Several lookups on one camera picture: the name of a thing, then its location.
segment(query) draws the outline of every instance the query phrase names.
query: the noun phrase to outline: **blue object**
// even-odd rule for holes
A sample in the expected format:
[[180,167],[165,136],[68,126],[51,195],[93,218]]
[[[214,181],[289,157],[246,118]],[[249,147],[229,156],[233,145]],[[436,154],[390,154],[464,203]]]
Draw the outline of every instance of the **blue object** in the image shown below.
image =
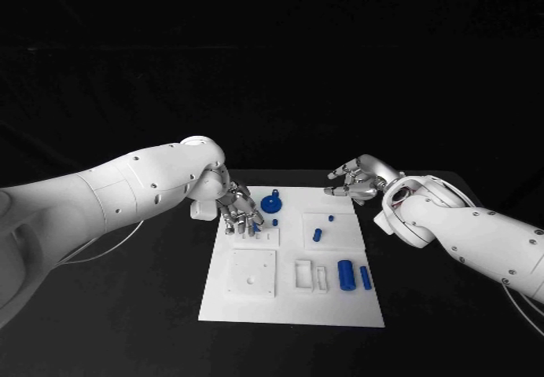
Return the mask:
[[322,231],[321,231],[321,229],[318,228],[318,229],[315,230],[315,242],[320,242],[320,240],[321,240],[321,233],[322,233]]
[[282,210],[281,192],[276,189],[273,189],[272,195],[263,198],[262,209],[269,214],[276,214]]
[[356,289],[354,265],[351,261],[338,262],[338,278],[341,279],[341,289],[353,291]]
[[369,277],[367,266],[361,267],[360,270],[361,270],[363,283],[366,284],[366,289],[370,290],[373,289],[373,285],[371,285],[371,278]]

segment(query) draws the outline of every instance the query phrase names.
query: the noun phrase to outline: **white platform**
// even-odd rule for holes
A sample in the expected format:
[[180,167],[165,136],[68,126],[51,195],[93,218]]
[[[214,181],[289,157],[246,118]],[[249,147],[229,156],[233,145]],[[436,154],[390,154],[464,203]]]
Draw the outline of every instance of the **white platform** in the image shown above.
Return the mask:
[[[198,319],[229,322],[320,324],[383,328],[383,313],[380,310],[376,283],[373,281],[371,291],[367,291],[363,286],[360,266],[366,265],[369,267],[371,279],[373,270],[367,262],[361,228],[351,199],[325,195],[322,188],[252,186],[252,198],[256,200],[256,203],[260,204],[262,198],[272,195],[273,189],[278,189],[281,192],[283,209],[276,214],[262,213],[266,219],[266,227],[279,229],[279,247],[270,248],[268,237],[262,238],[265,241],[262,246],[259,243],[252,242],[252,247],[242,247],[240,238],[226,235],[226,223],[223,220],[220,221]],[[315,247],[312,247],[314,250],[307,250],[304,214],[318,214],[318,217],[324,216],[324,225],[321,228],[324,229],[327,226],[324,236],[328,235],[330,240],[331,235],[346,234],[346,229],[350,229],[350,233],[357,232],[357,236],[343,236],[341,247],[331,245],[331,248],[328,246],[327,250],[317,250]],[[335,215],[334,222],[328,220],[330,214]],[[278,227],[273,226],[275,218],[279,220]],[[276,251],[276,289],[273,297],[270,294],[269,296],[265,294],[253,295],[250,294],[252,291],[246,293],[240,292],[237,295],[230,294],[227,287],[236,276],[230,266],[234,253],[239,252],[239,249],[255,249],[257,252],[265,250]],[[344,291],[341,289],[337,263],[343,259],[350,259],[354,264],[356,291]],[[301,293],[295,289],[296,260],[312,261],[315,289],[311,293]],[[325,267],[327,272],[327,293],[320,292],[317,273],[317,267],[320,266]],[[257,269],[253,269],[252,273],[236,270],[236,273],[240,274],[240,284],[252,277],[255,279],[250,281],[256,281],[256,283],[260,277],[265,280],[268,279],[265,275],[260,275],[263,272],[259,272]]]

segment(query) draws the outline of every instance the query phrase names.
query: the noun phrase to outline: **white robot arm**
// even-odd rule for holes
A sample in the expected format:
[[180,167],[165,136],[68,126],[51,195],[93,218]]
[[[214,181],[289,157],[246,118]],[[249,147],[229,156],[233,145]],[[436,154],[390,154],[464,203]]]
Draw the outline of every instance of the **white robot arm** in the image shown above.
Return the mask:
[[188,197],[193,218],[219,208],[227,234],[263,217],[247,187],[230,181],[226,155],[207,137],[142,149],[77,174],[0,189],[0,327],[51,270],[86,242],[172,209]]
[[406,177],[380,159],[363,155],[330,178],[347,175],[325,193],[351,196],[363,205],[383,191],[383,212],[374,221],[415,247],[435,238],[449,255],[527,297],[544,302],[544,231],[474,206],[439,178]]

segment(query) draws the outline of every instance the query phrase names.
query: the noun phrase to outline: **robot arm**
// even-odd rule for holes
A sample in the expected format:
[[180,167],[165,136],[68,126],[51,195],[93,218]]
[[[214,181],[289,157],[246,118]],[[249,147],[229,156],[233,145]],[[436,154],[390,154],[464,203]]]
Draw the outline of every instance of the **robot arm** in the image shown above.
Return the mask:
[[77,174],[0,189],[0,327],[24,308],[67,254],[107,232],[152,218],[185,199],[193,217],[263,224],[226,155],[207,137],[142,149]]
[[[364,156],[360,161],[373,161],[373,171],[366,172],[371,177],[367,186],[384,192],[383,212],[374,221],[386,233],[397,234],[415,247],[425,247],[438,238],[448,254],[461,263],[544,302],[544,231],[496,211],[475,207],[470,199],[462,199],[464,194],[452,191],[435,177],[393,174],[389,165]],[[358,164],[347,165],[344,173],[357,174]],[[330,178],[341,175],[338,173],[337,169]],[[347,178],[344,196],[361,201],[360,187]]]

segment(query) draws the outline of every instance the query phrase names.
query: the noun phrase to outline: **black table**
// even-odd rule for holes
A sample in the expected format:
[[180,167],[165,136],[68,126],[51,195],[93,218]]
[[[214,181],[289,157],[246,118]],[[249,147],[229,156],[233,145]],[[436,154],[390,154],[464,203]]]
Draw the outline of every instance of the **black table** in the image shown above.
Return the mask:
[[[232,171],[249,185],[308,187],[330,186],[328,173]],[[477,200],[452,172],[406,173],[436,175]],[[200,322],[220,218],[193,220],[187,200],[109,256],[51,274],[0,331],[0,375],[344,376],[428,368],[442,375],[455,367],[472,372],[474,363],[487,372],[540,365],[544,342],[503,287],[436,241],[418,249],[389,236],[373,222],[380,203],[382,196],[357,206],[357,215],[386,328]],[[129,232],[107,235],[89,253]]]

